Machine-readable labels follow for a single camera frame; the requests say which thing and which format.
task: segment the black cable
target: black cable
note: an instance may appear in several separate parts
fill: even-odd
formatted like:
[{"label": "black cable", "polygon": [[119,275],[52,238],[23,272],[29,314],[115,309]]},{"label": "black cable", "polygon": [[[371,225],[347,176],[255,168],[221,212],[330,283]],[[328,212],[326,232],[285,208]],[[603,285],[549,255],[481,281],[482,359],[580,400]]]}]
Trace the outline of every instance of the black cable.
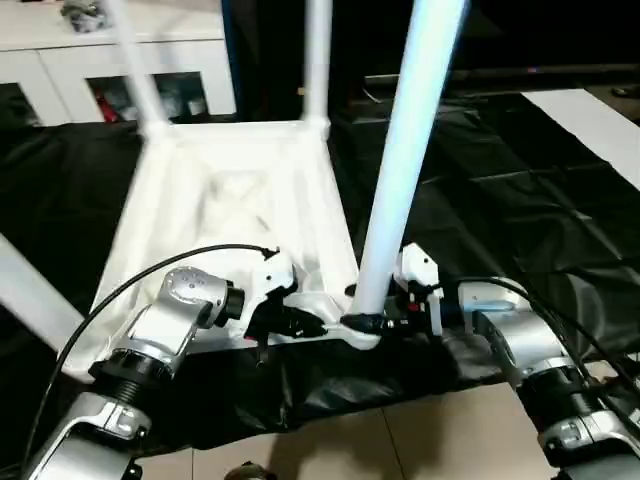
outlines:
[{"label": "black cable", "polygon": [[134,275],[129,280],[124,282],[122,285],[120,285],[118,288],[116,288],[109,295],[107,295],[105,297],[105,299],[102,300],[102,302],[100,302],[96,306],[96,308],[94,308],[89,313],[89,315],[87,315],[87,317],[78,326],[78,328],[76,328],[76,330],[73,332],[73,334],[71,335],[71,337],[69,338],[69,340],[65,344],[64,348],[60,352],[60,356],[58,357],[58,360],[57,360],[56,365],[55,365],[55,367],[53,369],[53,372],[51,373],[51,376],[49,377],[49,383],[47,384],[47,388],[44,391],[44,394],[43,394],[42,399],[40,400],[40,404],[38,406],[38,410],[36,412],[36,415],[35,415],[35,417],[33,419],[32,424],[31,424],[31,430],[29,431],[29,437],[27,439],[27,444],[26,444],[25,450],[24,450],[24,456],[22,458],[22,463],[21,463],[21,466],[20,466],[20,476],[18,478],[22,478],[25,475],[26,471],[27,471],[27,466],[28,466],[28,463],[29,463],[29,457],[31,455],[31,449],[33,448],[33,441],[35,439],[36,431],[38,430],[38,424],[40,423],[40,418],[42,417],[42,412],[44,411],[44,407],[47,404],[47,399],[49,398],[49,395],[51,393],[51,389],[53,388],[53,385],[54,385],[54,383],[56,381],[56,378],[58,377],[58,375],[62,371],[62,367],[64,365],[64,362],[66,361],[67,357],[69,356],[69,353],[71,352],[71,349],[73,348],[75,343],[78,341],[78,338],[80,338],[80,335],[82,335],[82,333],[87,329],[89,324],[100,314],[100,312],[102,312],[111,302],[113,302],[116,298],[118,298],[125,290],[127,290],[132,285],[138,283],[140,280],[142,280],[146,276],[151,275],[152,273],[160,270],[161,268],[164,268],[167,265],[171,265],[172,263],[178,262],[178,261],[183,260],[185,258],[193,257],[194,255],[199,255],[201,253],[214,252],[216,250],[254,250],[256,252],[262,253],[262,255],[265,258],[269,258],[269,257],[273,256],[275,253],[277,253],[277,252],[274,252],[273,250],[269,250],[268,248],[258,247],[256,245],[245,245],[245,244],[240,244],[240,243],[228,243],[228,244],[223,244],[223,245],[211,245],[211,246],[208,246],[208,247],[195,248],[193,250],[189,250],[187,252],[183,252],[183,253],[180,253],[178,255],[174,255],[173,257],[169,257],[169,258],[167,258],[165,260],[162,260],[161,262],[156,263],[155,265],[152,265],[152,266],[144,269],[140,273]]}]

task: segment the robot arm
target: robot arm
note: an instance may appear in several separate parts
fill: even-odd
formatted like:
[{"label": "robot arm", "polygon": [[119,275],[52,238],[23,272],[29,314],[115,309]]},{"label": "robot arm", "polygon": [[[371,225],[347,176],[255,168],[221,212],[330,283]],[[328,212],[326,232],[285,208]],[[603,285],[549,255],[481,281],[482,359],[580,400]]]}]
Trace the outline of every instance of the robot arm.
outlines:
[{"label": "robot arm", "polygon": [[[410,323],[439,336],[441,295],[425,288],[438,283],[435,262],[417,245],[408,245],[398,257],[394,279],[403,298],[408,294]],[[580,369],[529,302],[505,287],[476,282],[458,286],[458,303],[466,328],[489,342],[538,431],[549,464],[560,469],[558,480],[640,478],[640,439],[593,389],[585,388]],[[430,318],[419,320],[427,310]]]},{"label": "robot arm", "polygon": [[129,452],[151,428],[155,395],[170,382],[199,328],[239,319],[245,295],[224,279],[181,267],[136,316],[110,357],[95,363],[95,382],[31,462],[29,480],[140,478]]},{"label": "robot arm", "polygon": [[503,303],[501,311],[472,313],[475,333],[491,345],[547,461],[561,469],[558,479],[640,478],[638,438],[585,389],[584,377],[547,322],[528,305]]}]

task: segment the black plastic sheet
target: black plastic sheet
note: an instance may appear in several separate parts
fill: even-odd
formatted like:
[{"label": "black plastic sheet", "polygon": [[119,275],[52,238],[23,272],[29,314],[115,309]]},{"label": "black plastic sheet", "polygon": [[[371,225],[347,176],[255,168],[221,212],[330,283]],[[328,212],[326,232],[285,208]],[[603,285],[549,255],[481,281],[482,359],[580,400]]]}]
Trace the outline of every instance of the black plastic sheet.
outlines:
[{"label": "black plastic sheet", "polygon": [[[331,158],[362,250],[386,121],[333,119]],[[81,312],[108,255],[140,149],[132,125],[2,134],[0,231]],[[438,115],[405,240],[450,275],[511,277],[615,352],[640,349],[640,192],[523,97],[447,104]],[[592,353],[576,337],[583,354]],[[0,468],[19,459],[54,355],[0,312],[0,392],[11,412]],[[141,454],[213,448],[313,419],[500,381],[486,342],[341,341],[189,357]],[[43,435],[79,385],[63,379]]]}]

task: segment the black clamp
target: black clamp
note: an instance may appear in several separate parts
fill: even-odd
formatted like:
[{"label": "black clamp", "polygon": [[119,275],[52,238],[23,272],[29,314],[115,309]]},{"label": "black clamp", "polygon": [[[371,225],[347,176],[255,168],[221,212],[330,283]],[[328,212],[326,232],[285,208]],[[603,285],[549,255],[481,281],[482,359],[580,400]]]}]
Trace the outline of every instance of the black clamp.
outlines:
[{"label": "black clamp", "polygon": [[269,334],[291,338],[316,338],[327,334],[324,321],[295,307],[284,305],[287,295],[295,292],[297,282],[289,288],[278,288],[267,294],[268,299],[256,308],[245,337],[258,342],[258,365],[267,359]]},{"label": "black clamp", "polygon": [[429,287],[417,282],[409,282],[408,291],[394,285],[390,294],[394,295],[399,310],[397,318],[382,314],[345,315],[340,322],[357,332],[381,337],[411,337],[419,332],[429,332],[428,297],[433,292]]}]

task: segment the floor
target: floor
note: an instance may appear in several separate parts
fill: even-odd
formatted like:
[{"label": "floor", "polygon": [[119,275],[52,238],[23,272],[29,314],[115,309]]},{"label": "floor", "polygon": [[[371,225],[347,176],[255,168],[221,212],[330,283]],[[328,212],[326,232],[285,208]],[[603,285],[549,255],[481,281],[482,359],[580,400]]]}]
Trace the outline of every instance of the floor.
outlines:
[{"label": "floor", "polygon": [[246,461],[279,480],[548,480],[536,432],[506,384],[314,422],[209,451],[140,461],[143,480],[222,480]]}]

